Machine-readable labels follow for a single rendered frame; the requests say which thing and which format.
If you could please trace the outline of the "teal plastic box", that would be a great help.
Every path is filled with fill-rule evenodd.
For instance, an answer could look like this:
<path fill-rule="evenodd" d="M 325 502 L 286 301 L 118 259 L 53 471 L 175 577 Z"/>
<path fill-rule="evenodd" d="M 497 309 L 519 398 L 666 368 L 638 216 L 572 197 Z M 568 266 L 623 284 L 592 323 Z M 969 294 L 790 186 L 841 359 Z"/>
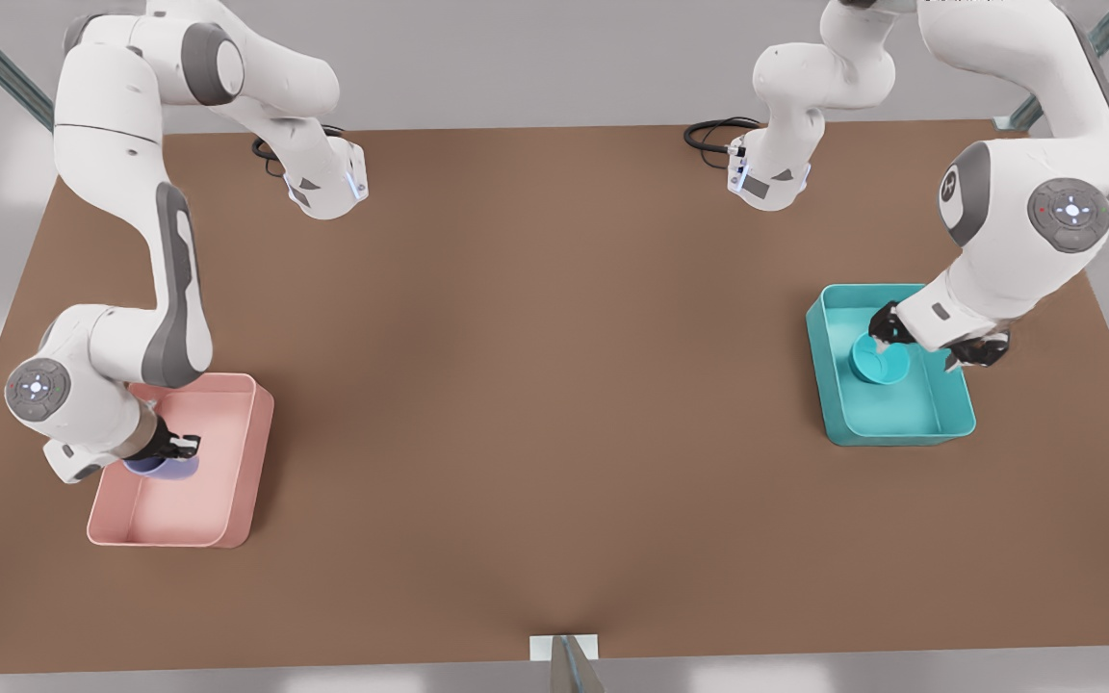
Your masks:
<path fill-rule="evenodd" d="M 967 379 L 943 371 L 949 351 L 907 344 L 910 373 L 896 385 L 865 383 L 851 371 L 851 344 L 891 300 L 910 297 L 919 285 L 832 284 L 806 313 L 820 409 L 827 437 L 842 447 L 910 447 L 968 437 L 976 426 Z"/>

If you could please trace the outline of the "teal cup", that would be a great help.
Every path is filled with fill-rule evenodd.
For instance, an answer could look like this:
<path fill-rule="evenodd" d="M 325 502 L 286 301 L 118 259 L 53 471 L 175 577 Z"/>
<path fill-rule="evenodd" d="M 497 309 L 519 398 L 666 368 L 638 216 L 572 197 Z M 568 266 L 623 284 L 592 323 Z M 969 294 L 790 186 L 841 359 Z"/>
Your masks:
<path fill-rule="evenodd" d="M 881 350 L 879 342 L 864 333 L 851 344 L 848 363 L 859 380 L 889 386 L 905 380 L 912 358 L 906 344 L 891 344 Z"/>

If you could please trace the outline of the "purple bowl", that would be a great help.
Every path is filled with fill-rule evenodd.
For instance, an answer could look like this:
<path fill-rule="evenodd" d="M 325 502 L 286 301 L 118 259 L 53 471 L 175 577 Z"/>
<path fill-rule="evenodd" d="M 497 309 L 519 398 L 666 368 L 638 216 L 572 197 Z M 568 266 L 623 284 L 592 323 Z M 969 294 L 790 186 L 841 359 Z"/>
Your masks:
<path fill-rule="evenodd" d="M 199 457 L 189 459 L 167 459 L 167 457 L 147 457 L 147 459 L 128 459 L 122 465 L 131 473 L 153 479 L 186 479 L 197 473 Z"/>

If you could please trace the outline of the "pink plastic box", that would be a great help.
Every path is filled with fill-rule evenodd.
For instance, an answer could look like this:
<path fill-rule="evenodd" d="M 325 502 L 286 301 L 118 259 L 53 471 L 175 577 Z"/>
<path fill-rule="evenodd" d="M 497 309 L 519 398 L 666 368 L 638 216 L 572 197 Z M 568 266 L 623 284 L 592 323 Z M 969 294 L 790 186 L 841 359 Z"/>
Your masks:
<path fill-rule="evenodd" d="M 199 435 L 191 459 L 115 462 L 101 473 L 87 536 L 101 547 L 240 547 L 269 439 L 274 398 L 250 374 L 204 373 L 184 389 L 133 383 L 132 394 L 180 434 Z"/>

